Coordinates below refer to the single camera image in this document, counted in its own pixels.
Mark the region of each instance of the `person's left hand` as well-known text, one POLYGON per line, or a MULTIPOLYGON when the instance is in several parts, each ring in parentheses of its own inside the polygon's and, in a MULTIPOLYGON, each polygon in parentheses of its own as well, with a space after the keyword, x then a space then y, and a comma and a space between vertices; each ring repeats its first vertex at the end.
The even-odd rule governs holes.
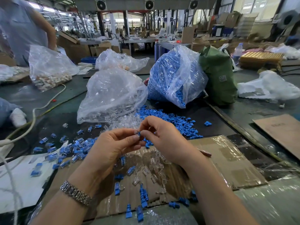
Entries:
POLYGON ((145 146, 135 135, 135 129, 114 129, 102 133, 82 162, 104 179, 113 169, 117 160, 125 153, 136 151, 145 146))

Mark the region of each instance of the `green sack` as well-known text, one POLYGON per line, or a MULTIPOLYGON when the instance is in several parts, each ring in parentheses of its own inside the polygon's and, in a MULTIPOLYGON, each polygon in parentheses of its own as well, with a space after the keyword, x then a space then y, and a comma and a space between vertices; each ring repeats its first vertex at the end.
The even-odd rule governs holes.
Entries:
POLYGON ((205 47, 200 53, 199 64, 208 76, 205 91, 209 97, 217 105, 234 103, 238 89, 233 79, 230 56, 213 46, 205 47))

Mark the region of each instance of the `qr code label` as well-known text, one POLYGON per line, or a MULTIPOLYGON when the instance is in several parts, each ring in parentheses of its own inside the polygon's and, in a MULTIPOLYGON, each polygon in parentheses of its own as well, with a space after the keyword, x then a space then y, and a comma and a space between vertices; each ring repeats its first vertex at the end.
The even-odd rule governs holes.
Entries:
POLYGON ((220 81, 220 82, 227 81, 227 79, 226 79, 226 75, 219 76, 219 81, 220 81))

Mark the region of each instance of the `silver metal watch band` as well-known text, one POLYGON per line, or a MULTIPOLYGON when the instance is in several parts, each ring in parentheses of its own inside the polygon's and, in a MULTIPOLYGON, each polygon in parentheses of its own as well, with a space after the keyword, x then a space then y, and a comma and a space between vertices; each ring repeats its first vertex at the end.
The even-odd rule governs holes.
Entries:
POLYGON ((67 194, 69 197, 72 197, 74 200, 88 206, 92 200, 90 196, 82 192, 81 190, 77 189, 75 186, 73 186, 68 181, 65 181, 62 186, 60 187, 60 190, 67 194))

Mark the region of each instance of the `white cable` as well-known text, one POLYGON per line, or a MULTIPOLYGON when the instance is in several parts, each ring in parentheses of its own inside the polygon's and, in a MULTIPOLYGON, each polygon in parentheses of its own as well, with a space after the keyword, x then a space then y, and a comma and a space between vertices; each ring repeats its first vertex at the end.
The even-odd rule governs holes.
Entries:
MULTIPOLYGON (((23 133, 21 136, 17 137, 16 139, 13 139, 9 142, 6 142, 6 143, 0 143, 0 147, 3 147, 4 145, 8 145, 8 144, 11 144, 11 143, 14 143, 16 142, 17 140, 20 140, 21 138, 23 138, 24 136, 26 136, 33 128, 34 124, 35 124, 35 121, 36 121, 36 116, 35 116, 35 111, 36 110, 41 110, 41 109, 44 109, 45 107, 49 106, 49 104, 51 103, 51 101, 53 99, 55 99, 59 94, 61 94, 65 89, 66 89, 66 86, 64 84, 62 84, 64 86, 64 89, 61 90, 59 93, 57 93, 52 99, 49 100, 49 102, 47 102, 47 104, 43 107, 40 107, 40 108, 35 108, 32 110, 32 123, 31 123, 31 126, 29 127, 29 129, 23 133)), ((4 162, 4 166, 6 168, 6 171, 9 175, 9 179, 10 179, 10 184, 11 184, 11 189, 12 189, 12 193, 13 193, 13 204, 14 204, 14 218, 13 218, 13 225, 17 225, 18 223, 18 207, 17 207, 17 191, 16 191, 16 186, 15 186, 15 183, 14 183, 14 179, 13 179, 13 175, 12 175, 12 172, 6 162, 6 159, 3 157, 3 155, 0 153, 0 159, 4 162)))

